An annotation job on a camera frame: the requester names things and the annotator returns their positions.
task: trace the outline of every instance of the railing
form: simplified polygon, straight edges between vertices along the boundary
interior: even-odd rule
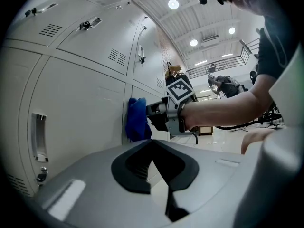
[[[200,67],[196,67],[190,70],[187,70],[189,73],[190,79],[200,77],[207,74],[212,74],[227,68],[233,68],[245,65],[249,59],[251,51],[248,50],[246,45],[243,45],[241,55],[231,57],[228,59],[222,59],[216,62],[208,63]]]

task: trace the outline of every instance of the person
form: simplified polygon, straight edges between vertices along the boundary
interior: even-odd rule
[[[208,88],[213,93],[219,94],[221,91],[225,94],[226,98],[230,98],[244,92],[243,87],[240,83],[231,78],[230,76],[217,76],[208,75]]]
[[[234,97],[221,101],[191,102],[184,106],[180,116],[186,129],[194,126],[227,126],[250,122],[261,116],[271,105],[269,89],[280,77],[292,58],[298,38],[276,0],[217,0],[228,2],[242,10],[265,18],[260,30],[258,72],[253,87]]]

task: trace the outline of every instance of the ceiling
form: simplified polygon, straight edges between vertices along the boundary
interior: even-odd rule
[[[206,5],[198,0],[177,0],[179,7],[168,7],[170,0],[134,0],[162,27],[174,43],[188,69],[204,60],[208,63],[221,60],[222,55],[239,55],[241,51],[239,10],[230,4],[220,5],[208,0]],[[229,29],[236,32],[231,35]],[[219,38],[202,44],[202,39],[218,35]],[[196,39],[197,46],[190,41]]]

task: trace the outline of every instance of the fluorescent light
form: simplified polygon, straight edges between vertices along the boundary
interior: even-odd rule
[[[229,29],[229,33],[232,35],[232,34],[234,34],[234,32],[236,32],[236,29],[234,27],[231,27]]]
[[[232,55],[233,55],[233,53],[227,54],[227,55],[222,55],[222,57],[228,57],[228,56],[232,56]]]
[[[168,2],[168,6],[170,9],[174,10],[174,9],[177,9],[179,7],[179,2],[177,2],[176,0],[170,0]]]
[[[211,91],[210,89],[208,89],[208,90],[203,90],[203,91],[201,91],[201,93],[204,93],[204,92],[207,92],[207,91]]]
[[[206,63],[206,62],[207,62],[207,60],[202,61],[202,62],[199,62],[199,63],[196,63],[195,66],[200,65],[200,64],[203,64],[203,63]]]
[[[192,47],[195,47],[198,44],[198,41],[196,39],[193,39],[192,41],[190,41],[190,45]]]

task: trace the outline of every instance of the blue cloth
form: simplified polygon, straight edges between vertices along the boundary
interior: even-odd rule
[[[150,139],[152,132],[148,125],[146,114],[147,102],[145,98],[129,99],[128,117],[125,131],[133,142]]]

